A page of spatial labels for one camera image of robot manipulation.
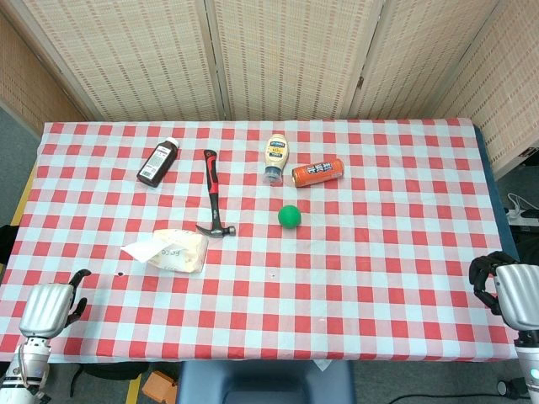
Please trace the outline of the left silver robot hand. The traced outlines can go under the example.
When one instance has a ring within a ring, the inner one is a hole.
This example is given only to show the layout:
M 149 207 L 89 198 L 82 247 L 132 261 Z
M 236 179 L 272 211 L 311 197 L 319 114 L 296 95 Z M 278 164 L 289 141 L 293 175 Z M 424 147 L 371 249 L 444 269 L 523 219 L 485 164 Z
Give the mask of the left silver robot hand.
M 37 284 L 30 293 L 19 330 L 27 338 L 52 339 L 66 327 L 78 321 L 85 311 L 88 299 L 83 297 L 73 308 L 77 287 L 84 277 L 91 274 L 80 269 L 66 283 Z

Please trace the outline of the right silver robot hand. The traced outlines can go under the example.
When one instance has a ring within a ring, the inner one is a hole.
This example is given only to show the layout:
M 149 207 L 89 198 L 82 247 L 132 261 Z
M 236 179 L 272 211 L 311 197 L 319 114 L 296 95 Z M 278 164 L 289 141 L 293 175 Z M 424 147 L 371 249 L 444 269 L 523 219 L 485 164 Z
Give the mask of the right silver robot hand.
M 475 296 L 510 328 L 539 331 L 539 266 L 496 251 L 473 259 L 469 283 Z

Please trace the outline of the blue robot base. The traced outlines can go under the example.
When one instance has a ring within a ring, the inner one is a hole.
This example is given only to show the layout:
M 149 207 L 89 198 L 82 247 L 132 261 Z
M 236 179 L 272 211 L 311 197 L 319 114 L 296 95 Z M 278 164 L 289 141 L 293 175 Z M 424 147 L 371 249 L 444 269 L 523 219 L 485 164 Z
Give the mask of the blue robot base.
M 177 404 L 356 404 L 346 360 L 190 360 Z

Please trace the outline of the white paper with writing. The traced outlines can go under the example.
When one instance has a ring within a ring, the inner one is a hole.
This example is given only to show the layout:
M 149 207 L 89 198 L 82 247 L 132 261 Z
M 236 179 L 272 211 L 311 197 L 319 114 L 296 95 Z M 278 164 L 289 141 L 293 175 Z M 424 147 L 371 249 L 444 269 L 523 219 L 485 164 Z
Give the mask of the white paper with writing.
M 138 262 L 145 263 L 172 245 L 173 243 L 170 241 L 153 237 L 146 241 L 134 242 L 123 246 L 121 250 Z

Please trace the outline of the clear plastic bag with paper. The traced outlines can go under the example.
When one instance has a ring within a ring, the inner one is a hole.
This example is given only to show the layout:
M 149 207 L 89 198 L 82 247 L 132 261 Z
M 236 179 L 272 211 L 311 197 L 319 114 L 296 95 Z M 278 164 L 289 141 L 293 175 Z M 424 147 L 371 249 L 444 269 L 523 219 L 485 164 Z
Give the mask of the clear plastic bag with paper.
M 148 263 L 177 273 L 200 273 L 204 267 L 208 238 L 198 232 L 163 229 L 153 232 L 153 240 L 164 242 Z

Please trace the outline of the white power strip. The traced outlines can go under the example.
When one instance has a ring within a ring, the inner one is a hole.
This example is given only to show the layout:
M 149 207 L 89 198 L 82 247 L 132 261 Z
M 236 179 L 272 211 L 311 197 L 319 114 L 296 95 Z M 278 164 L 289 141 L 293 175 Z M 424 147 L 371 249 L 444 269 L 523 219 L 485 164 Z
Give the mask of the white power strip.
M 508 200 L 513 204 L 508 209 L 506 217 L 511 226 L 537 226 L 539 227 L 539 207 L 530 203 L 518 194 L 508 193 Z

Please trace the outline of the orange box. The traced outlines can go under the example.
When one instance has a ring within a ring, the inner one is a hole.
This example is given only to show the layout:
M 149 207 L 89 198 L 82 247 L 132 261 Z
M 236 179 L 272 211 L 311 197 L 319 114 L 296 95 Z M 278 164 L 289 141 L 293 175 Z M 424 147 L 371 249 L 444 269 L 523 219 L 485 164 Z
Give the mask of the orange box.
M 153 371 L 144 386 L 142 393 L 157 404 L 176 404 L 178 385 L 161 371 Z

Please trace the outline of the brown medicine bottle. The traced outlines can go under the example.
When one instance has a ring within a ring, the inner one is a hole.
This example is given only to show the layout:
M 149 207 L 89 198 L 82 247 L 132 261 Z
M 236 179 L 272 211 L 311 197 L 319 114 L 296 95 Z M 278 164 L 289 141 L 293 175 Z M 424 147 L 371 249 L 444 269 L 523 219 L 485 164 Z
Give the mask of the brown medicine bottle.
M 148 186 L 156 188 L 176 159 L 178 147 L 179 143 L 173 137 L 168 137 L 165 141 L 159 143 L 137 173 L 137 179 Z

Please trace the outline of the red black claw hammer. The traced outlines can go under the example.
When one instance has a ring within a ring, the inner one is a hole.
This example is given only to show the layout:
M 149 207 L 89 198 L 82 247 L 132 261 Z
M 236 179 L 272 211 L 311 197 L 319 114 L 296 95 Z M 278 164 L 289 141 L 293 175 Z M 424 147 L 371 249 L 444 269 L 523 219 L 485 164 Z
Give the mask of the red black claw hammer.
M 211 228 L 205 229 L 196 225 L 196 229 L 203 235 L 213 238 L 223 238 L 225 236 L 235 236 L 236 228 L 234 226 L 224 227 L 221 223 L 219 210 L 218 177 L 216 170 L 217 153 L 210 149 L 203 151 L 205 157 L 205 170 L 208 194 L 211 202 Z

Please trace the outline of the red white checkered tablecloth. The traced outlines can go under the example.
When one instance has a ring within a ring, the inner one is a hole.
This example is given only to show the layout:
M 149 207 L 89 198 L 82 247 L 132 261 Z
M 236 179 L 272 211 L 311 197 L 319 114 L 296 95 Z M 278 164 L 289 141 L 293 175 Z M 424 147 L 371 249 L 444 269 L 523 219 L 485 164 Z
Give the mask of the red white checkered tablecloth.
M 289 146 L 279 185 L 264 179 L 274 132 Z M 136 175 L 168 137 L 178 155 L 153 188 Z M 205 149 L 236 235 L 206 236 L 200 273 L 123 252 L 211 228 Z M 294 185 L 294 168 L 335 158 L 342 177 Z M 285 205 L 298 227 L 279 223 Z M 31 288 L 82 268 L 88 305 L 53 339 L 55 362 L 512 359 L 515 333 L 468 281 L 499 247 L 468 119 L 49 123 L 0 285 L 0 360 L 23 341 Z

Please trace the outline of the orange drink can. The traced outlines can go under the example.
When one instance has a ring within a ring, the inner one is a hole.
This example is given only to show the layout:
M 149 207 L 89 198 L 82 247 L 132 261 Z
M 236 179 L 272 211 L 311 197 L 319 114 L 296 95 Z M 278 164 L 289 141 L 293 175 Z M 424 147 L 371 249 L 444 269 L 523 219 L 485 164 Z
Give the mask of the orange drink can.
M 297 188 L 303 188 L 342 177 L 344 175 L 344 164 L 340 159 L 335 158 L 296 167 L 291 174 L 294 185 Z

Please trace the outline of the green ball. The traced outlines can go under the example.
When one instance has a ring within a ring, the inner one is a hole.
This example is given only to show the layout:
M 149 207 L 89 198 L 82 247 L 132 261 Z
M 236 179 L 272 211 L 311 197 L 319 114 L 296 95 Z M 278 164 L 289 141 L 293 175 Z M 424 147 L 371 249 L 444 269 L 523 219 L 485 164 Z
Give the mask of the green ball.
M 302 222 L 300 210 L 294 205 L 285 205 L 278 212 L 278 221 L 286 229 L 298 227 Z

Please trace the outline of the mayonnaise squeeze bottle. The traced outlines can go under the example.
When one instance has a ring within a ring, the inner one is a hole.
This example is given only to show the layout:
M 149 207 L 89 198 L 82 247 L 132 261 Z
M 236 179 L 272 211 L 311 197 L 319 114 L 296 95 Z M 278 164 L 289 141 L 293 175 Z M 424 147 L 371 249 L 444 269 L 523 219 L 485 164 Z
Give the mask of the mayonnaise squeeze bottle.
M 289 146 L 283 133 L 274 132 L 268 139 L 264 152 L 264 179 L 271 185 L 283 181 L 283 170 L 288 160 Z

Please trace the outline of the woven folding screen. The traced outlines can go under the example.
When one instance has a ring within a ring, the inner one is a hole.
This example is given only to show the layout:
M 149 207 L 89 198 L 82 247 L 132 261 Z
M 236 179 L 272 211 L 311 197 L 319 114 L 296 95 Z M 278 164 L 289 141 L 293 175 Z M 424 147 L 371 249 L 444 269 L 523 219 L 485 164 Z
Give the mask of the woven folding screen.
M 0 103 L 55 120 L 465 117 L 539 155 L 539 0 L 0 0 Z

